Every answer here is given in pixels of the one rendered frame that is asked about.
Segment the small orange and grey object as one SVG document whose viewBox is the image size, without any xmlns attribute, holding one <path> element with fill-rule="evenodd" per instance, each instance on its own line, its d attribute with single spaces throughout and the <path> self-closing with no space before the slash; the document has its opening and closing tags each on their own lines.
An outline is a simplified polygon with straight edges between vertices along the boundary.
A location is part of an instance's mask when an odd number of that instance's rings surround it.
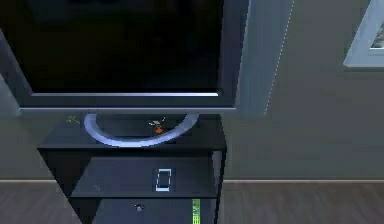
<svg viewBox="0 0 384 224">
<path fill-rule="evenodd" d="M 156 134 L 161 134 L 164 132 L 164 130 L 163 130 L 164 121 L 165 121 L 165 118 L 162 118 L 161 120 L 153 120 L 153 121 L 149 122 L 149 125 L 151 125 L 155 128 Z"/>
</svg>

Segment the black television stand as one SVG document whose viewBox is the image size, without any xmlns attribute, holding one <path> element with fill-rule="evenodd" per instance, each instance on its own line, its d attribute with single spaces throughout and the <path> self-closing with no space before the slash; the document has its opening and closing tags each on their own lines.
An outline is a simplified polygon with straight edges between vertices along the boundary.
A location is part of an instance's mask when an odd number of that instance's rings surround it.
<svg viewBox="0 0 384 224">
<path fill-rule="evenodd" d="M 150 121 L 161 120 L 155 133 Z M 92 115 L 65 120 L 38 151 L 81 224 L 218 224 L 227 146 L 221 118 Z M 169 192 L 156 172 L 172 170 Z"/>
</svg>

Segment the green book spine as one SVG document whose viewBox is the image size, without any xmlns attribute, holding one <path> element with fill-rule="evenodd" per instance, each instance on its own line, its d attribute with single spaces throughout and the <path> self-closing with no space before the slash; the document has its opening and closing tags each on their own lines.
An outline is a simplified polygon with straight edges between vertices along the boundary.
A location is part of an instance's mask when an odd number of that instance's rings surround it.
<svg viewBox="0 0 384 224">
<path fill-rule="evenodd" d="M 192 200 L 192 224 L 200 224 L 200 200 Z"/>
</svg>

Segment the black television set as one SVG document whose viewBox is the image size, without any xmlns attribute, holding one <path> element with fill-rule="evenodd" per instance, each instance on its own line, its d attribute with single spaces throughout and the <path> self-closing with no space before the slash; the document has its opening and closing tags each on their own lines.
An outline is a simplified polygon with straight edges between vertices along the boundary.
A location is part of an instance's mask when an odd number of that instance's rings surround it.
<svg viewBox="0 0 384 224">
<path fill-rule="evenodd" d="M 21 111 L 233 111 L 249 6 L 0 0 L 0 78 Z"/>
</svg>

